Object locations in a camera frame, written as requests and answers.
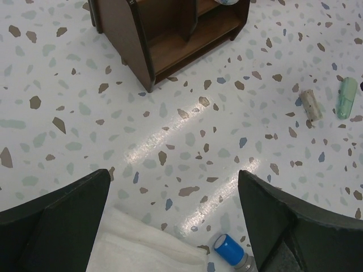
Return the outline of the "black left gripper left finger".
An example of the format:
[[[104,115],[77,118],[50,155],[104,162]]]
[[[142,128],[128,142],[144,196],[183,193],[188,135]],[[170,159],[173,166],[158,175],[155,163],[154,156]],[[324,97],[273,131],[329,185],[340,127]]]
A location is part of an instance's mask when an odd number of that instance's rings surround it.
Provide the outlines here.
[[[1,212],[1,271],[86,271],[111,177],[99,169]]]

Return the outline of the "brown wooden desk organizer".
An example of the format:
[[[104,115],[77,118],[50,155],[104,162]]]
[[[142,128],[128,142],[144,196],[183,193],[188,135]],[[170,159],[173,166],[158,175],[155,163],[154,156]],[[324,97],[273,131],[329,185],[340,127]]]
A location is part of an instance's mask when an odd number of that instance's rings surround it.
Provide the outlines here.
[[[247,23],[249,1],[89,1],[92,25],[105,34],[147,92]]]

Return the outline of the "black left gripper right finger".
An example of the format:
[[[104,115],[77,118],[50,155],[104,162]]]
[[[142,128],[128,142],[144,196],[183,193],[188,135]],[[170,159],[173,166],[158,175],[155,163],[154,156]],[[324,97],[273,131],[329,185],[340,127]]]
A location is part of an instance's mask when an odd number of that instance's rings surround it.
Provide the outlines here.
[[[246,171],[239,198],[259,271],[362,271],[362,221],[322,209]]]

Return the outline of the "green translucent cap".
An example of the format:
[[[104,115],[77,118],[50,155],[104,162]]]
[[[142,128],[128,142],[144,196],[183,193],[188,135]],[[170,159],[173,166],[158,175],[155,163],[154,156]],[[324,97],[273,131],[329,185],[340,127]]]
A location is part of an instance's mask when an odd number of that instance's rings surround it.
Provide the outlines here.
[[[358,83],[354,78],[346,77],[339,88],[336,114],[341,120],[347,119],[352,111]]]

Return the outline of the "clear jar of paperclips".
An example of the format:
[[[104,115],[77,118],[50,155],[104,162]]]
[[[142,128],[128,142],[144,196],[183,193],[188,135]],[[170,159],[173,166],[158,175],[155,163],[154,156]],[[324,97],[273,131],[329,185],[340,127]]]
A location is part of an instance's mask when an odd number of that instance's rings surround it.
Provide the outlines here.
[[[225,6],[231,6],[239,2],[239,0],[215,0],[215,1]]]

